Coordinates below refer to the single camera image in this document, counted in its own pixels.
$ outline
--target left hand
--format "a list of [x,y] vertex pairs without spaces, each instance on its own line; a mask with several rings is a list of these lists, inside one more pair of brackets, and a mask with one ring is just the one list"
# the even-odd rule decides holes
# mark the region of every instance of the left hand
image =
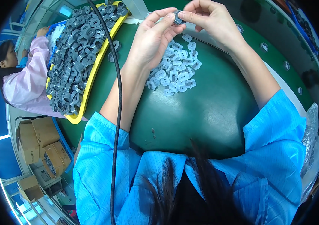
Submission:
[[176,10],[174,7],[156,10],[139,25],[127,57],[131,65],[149,72],[160,63],[168,43],[186,28],[184,24],[173,23]]

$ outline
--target right hand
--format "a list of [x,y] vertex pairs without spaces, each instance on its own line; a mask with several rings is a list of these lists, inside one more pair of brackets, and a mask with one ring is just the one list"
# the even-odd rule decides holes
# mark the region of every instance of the right hand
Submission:
[[236,23],[223,4],[210,0],[193,0],[184,7],[178,17],[194,23],[197,32],[205,29],[225,51],[245,44]]
[[42,27],[41,29],[39,29],[37,31],[37,35],[36,38],[40,37],[40,36],[45,36],[48,32],[49,27]]

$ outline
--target woman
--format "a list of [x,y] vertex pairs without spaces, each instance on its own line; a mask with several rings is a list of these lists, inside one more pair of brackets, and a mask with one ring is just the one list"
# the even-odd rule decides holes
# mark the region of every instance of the woman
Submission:
[[[157,10],[138,27],[121,69],[123,105],[118,141],[114,216],[117,224],[290,224],[300,203],[306,119],[245,42],[222,4],[188,3],[179,17],[205,29],[240,68],[260,112],[244,128],[245,153],[207,160],[194,147],[183,154],[129,148],[128,132],[149,71],[185,25],[175,8]],[[99,113],[87,123],[73,170],[81,224],[110,224],[117,80]]]
[[64,118],[53,112],[46,96],[47,65],[49,56],[48,27],[41,28],[32,41],[26,66],[18,64],[12,41],[0,45],[0,90],[4,101],[21,110]]

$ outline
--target pink anti-static coat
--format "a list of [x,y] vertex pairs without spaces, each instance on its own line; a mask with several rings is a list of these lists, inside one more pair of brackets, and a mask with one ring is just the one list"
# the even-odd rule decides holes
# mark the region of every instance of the pink anti-static coat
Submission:
[[46,95],[47,66],[49,57],[48,39],[45,36],[35,38],[31,43],[26,67],[19,73],[3,77],[3,95],[14,107],[32,113],[65,118],[54,112]]

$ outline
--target black hair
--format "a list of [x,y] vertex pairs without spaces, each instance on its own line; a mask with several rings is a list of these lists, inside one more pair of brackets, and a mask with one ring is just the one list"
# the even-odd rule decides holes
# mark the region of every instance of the black hair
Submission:
[[[13,45],[13,42],[10,40],[5,41],[4,43],[2,43],[0,45],[0,62],[3,60],[6,60],[8,49],[11,46],[14,46],[14,45]],[[6,100],[6,98],[3,95],[3,77],[8,76],[10,74],[18,73],[18,72],[22,71],[22,69],[23,68],[17,68],[17,67],[1,68],[1,66],[0,66],[0,90],[1,90],[2,97],[3,97],[4,101],[9,105],[11,105],[11,104]]]
[[[189,162],[196,172],[196,179],[204,200],[189,182],[185,172],[183,172],[177,190],[174,189],[175,165],[172,160],[167,158],[162,168],[162,185],[159,184],[158,176],[154,185],[144,178],[153,198],[149,224],[253,224],[239,210],[233,198],[234,184],[237,178],[230,186],[226,178],[224,178],[225,180],[220,178],[219,171],[208,161],[205,151],[199,151],[193,142],[192,146],[195,160],[189,159]],[[188,180],[187,184],[192,186],[190,188],[193,191],[186,190],[185,192],[191,193],[186,194],[186,198],[183,198],[180,192],[183,192],[184,189],[180,189],[185,179]]]

